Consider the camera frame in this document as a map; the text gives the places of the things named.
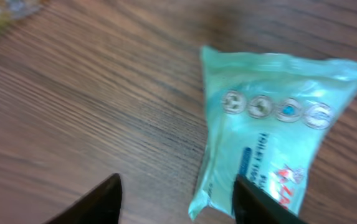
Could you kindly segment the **mint green wipes packet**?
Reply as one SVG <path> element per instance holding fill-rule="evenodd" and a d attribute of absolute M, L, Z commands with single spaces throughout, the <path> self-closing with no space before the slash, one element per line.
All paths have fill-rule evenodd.
<path fill-rule="evenodd" d="M 298 215 L 326 133 L 357 95 L 357 62 L 201 49 L 208 137 L 191 219 L 234 215 L 237 176 Z"/>

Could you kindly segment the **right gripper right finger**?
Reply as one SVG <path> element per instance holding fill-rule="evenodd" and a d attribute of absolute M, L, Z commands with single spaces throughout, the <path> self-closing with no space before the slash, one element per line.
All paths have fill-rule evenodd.
<path fill-rule="evenodd" d="M 307 224 L 241 175 L 234 182 L 232 208 L 236 224 Z"/>

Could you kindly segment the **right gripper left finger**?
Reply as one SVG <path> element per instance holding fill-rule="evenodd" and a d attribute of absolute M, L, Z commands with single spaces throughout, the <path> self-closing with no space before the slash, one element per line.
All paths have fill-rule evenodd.
<path fill-rule="evenodd" d="M 46 224 L 119 224 L 123 186 L 112 174 Z"/>

